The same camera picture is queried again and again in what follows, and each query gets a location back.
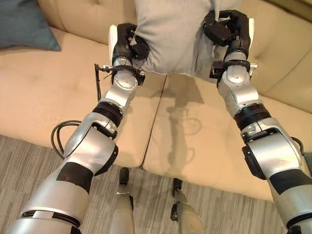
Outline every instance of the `gray cushion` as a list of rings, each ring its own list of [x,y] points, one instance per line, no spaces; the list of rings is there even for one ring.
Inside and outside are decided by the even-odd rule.
[[[0,0],[0,48],[11,45],[60,51],[37,0]]]
[[[160,74],[184,73],[208,79],[210,66],[222,59],[203,34],[210,10],[237,9],[240,0],[136,0],[136,35],[146,40],[150,54],[136,65]]]

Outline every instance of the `black cable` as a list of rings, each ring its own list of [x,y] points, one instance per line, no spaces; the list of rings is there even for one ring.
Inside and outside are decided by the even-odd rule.
[[[99,86],[99,75],[98,75],[98,71],[100,70],[100,67],[98,64],[94,64],[94,69],[96,72],[96,84],[97,84],[97,101],[99,101],[101,99],[101,88]]]
[[[300,153],[302,156],[304,156],[304,151],[303,151],[303,144],[301,142],[301,140],[299,140],[298,138],[292,137],[293,141],[297,142],[299,147],[300,147]]]
[[[65,123],[65,124],[62,124],[58,127],[57,129],[57,140],[58,140],[58,146],[59,146],[59,149],[60,151],[62,152],[62,154],[64,154],[64,149],[63,149],[63,146],[62,146],[62,143],[60,141],[60,137],[59,137],[59,133],[60,133],[60,130],[63,128],[63,127],[66,127],[66,126],[79,126],[79,124],[77,123]]]
[[[81,123],[81,121],[79,120],[68,120],[68,121],[64,121],[60,124],[58,124],[57,126],[55,126],[51,132],[51,144],[52,144],[52,148],[54,149],[54,151],[57,153],[57,155],[61,158],[61,159],[65,159],[63,153],[64,153],[64,149],[62,146],[62,143],[60,141],[60,137],[59,137],[59,133],[60,130],[65,127],[65,126],[79,126],[79,123]],[[58,140],[58,146],[61,150],[61,152],[57,149],[55,143],[54,143],[54,135],[55,135],[55,131],[57,132],[57,140]]]
[[[101,87],[99,85],[100,79],[99,79],[99,71],[104,71],[103,68],[101,68],[98,64],[94,64],[94,69],[96,72],[96,85],[97,85],[97,101],[100,101],[102,94],[101,94]]]

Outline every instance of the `beige couch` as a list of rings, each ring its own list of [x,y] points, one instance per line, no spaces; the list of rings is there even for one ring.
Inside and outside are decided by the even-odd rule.
[[[62,51],[0,50],[0,134],[51,147],[52,128],[81,120],[97,103],[94,63],[109,64],[111,24],[136,22],[132,0],[39,0]],[[260,0],[255,17],[253,84],[273,117],[312,150],[312,25]],[[101,81],[102,90],[110,79]],[[73,129],[62,132],[65,142]],[[215,84],[148,73],[119,127],[115,164],[271,200],[251,175],[239,130]]]

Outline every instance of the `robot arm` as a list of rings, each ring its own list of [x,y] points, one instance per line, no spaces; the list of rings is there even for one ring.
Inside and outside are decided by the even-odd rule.
[[[132,67],[132,57],[144,58],[148,47],[142,41],[130,46],[132,30],[132,24],[117,27],[113,66],[99,68],[112,71],[112,87],[72,134],[64,149],[64,162],[37,188],[9,234],[80,233],[92,179],[115,161],[117,127],[145,78],[141,70]]]
[[[247,62],[250,37],[246,15],[232,10],[214,12],[204,20],[204,33],[213,42],[228,45],[224,61],[213,63],[211,78],[217,79],[226,109],[241,130],[242,148],[251,173],[267,180],[274,203],[290,234],[312,233],[312,179],[305,159],[292,138],[271,117],[250,84],[256,65]]]

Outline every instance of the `gray carpet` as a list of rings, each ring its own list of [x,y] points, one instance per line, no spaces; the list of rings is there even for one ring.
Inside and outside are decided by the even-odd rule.
[[[0,233],[4,234],[36,187],[61,161],[52,149],[0,135],[0,162]],[[94,179],[83,234],[108,232],[119,169],[113,166]],[[172,179],[140,168],[131,169],[130,177],[136,233],[176,234],[177,224],[169,219]],[[183,183],[182,190],[199,211],[208,234],[286,233],[272,203],[189,183]]]

